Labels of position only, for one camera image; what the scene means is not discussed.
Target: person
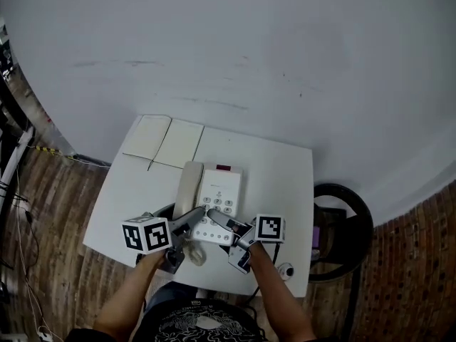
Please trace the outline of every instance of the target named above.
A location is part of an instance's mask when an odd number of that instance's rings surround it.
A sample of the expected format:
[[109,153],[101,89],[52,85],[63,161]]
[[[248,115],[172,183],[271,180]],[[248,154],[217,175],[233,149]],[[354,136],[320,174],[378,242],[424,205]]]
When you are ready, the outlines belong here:
[[[279,276],[258,242],[250,247],[250,265],[263,297],[269,323],[281,342],[314,341],[310,318]],[[127,342],[140,317],[150,281],[163,253],[149,254],[104,305],[93,329],[73,329],[66,342]],[[264,341],[260,328],[241,308],[215,299],[196,299],[197,288],[171,281],[150,299],[133,342]]]

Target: telephone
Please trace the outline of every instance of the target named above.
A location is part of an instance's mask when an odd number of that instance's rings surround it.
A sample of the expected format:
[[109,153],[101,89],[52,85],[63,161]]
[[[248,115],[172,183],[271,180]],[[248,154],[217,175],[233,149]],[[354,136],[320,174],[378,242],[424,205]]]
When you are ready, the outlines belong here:
[[190,238],[231,246],[234,233],[211,220],[207,216],[207,211],[215,209],[230,217],[236,217],[241,180],[240,167],[186,162],[172,218],[176,219],[195,207],[204,207],[204,217],[193,227]]

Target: white table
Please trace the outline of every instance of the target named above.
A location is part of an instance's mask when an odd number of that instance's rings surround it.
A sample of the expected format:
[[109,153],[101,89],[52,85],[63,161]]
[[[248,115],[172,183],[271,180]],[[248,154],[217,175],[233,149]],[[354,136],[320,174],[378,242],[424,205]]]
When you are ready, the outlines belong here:
[[[132,135],[140,117],[133,123]],[[181,169],[122,154],[122,147],[105,179],[83,243],[128,266],[137,252],[126,249],[119,222],[154,212],[175,202]],[[237,219],[251,221],[258,213],[282,214],[286,239],[276,265],[289,262],[293,277],[286,282],[294,296],[306,295],[314,223],[312,152],[306,148],[204,127],[194,161],[240,166],[244,170]],[[228,264],[215,244],[202,243],[207,261],[195,266],[184,260],[172,276],[177,282],[203,289],[251,294],[257,287],[253,273],[243,275]],[[274,245],[267,245],[269,254]]]

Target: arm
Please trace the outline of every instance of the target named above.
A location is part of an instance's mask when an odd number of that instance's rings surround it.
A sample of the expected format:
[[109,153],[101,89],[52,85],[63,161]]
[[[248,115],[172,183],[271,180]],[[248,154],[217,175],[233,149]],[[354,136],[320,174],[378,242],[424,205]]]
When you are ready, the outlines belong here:
[[101,309],[93,329],[127,342],[138,322],[150,280],[162,262],[163,252],[144,257],[127,276],[123,285]]
[[258,242],[249,251],[269,323],[281,342],[316,339],[309,317],[280,278],[271,258]]

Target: black t-shirt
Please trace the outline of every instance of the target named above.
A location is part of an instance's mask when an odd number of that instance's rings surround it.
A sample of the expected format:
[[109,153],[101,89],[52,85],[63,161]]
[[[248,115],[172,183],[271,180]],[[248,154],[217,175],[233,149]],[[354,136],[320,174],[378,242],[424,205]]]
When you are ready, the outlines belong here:
[[[212,299],[171,300],[144,315],[133,342],[263,341],[255,321],[242,309]],[[73,329],[66,342],[114,342],[92,329]]]

